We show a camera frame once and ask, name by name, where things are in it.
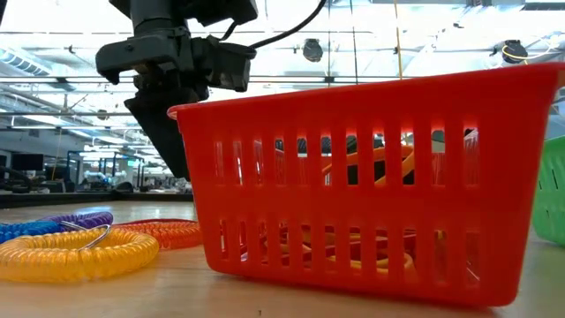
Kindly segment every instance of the green basket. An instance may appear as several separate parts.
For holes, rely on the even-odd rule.
[[[539,237],[565,246],[565,136],[544,143],[532,221]]]

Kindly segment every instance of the spring coil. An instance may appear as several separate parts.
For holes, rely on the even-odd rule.
[[[149,234],[159,241],[162,249],[186,248],[202,244],[200,225],[189,220],[149,219],[117,224],[115,227]]]
[[[120,275],[147,265],[159,252],[149,235],[112,229],[93,248],[103,228],[20,237],[0,246],[0,279],[72,283]]]
[[[114,216],[110,212],[94,212],[82,215],[67,215],[67,216],[46,216],[40,221],[53,221],[61,223],[61,221],[75,223],[85,229],[92,229],[96,226],[110,224],[114,222]],[[61,226],[61,231],[73,231],[65,226]]]
[[[59,224],[52,221],[0,224],[0,244],[22,235],[42,235],[59,231]]]

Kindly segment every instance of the computer monitor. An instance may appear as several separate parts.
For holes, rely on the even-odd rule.
[[[12,154],[11,168],[14,170],[43,170],[42,154]]]

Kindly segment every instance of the desk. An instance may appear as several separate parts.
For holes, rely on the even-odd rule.
[[[117,223],[194,218],[190,202],[112,201],[0,209],[0,222],[52,214],[111,211]],[[563,317],[565,249],[531,233],[520,292],[507,307],[469,309],[293,288],[215,273],[202,246],[166,251],[147,267],[78,285],[0,282],[2,317]]]

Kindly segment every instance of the ceiling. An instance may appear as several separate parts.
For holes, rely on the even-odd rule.
[[[271,95],[303,89],[397,80],[396,26],[400,29],[403,76],[421,77],[453,72],[507,67],[493,47],[505,40],[521,40],[531,63],[562,61],[565,55],[565,11],[525,10],[522,0],[483,1],[492,6],[468,6],[473,0],[399,0],[398,19],[392,0],[329,0],[312,23],[299,33],[259,49],[252,61],[252,83],[246,93],[213,89],[210,101],[242,96]],[[251,44],[298,24],[318,0],[256,0],[259,18],[238,26],[229,42]],[[189,20],[193,37],[221,37],[231,21],[209,27]],[[67,77],[72,91],[52,79],[19,79],[11,88],[61,108],[77,112],[126,112],[123,100],[135,93],[132,73],[116,87],[95,70],[94,56],[104,44],[132,35],[131,21],[107,0],[11,0],[0,26],[0,56],[13,54],[32,61],[48,76]],[[324,53],[318,63],[302,55],[306,39],[319,40]],[[32,76],[0,62],[0,81]],[[73,77],[90,76],[92,79]],[[13,95],[0,109],[22,111],[26,105]],[[37,107],[27,99],[32,110]],[[40,107],[38,111],[55,111]],[[22,124],[29,124],[25,118]],[[65,117],[74,125],[136,125],[132,117]],[[147,142],[139,131],[126,132],[126,140]]]

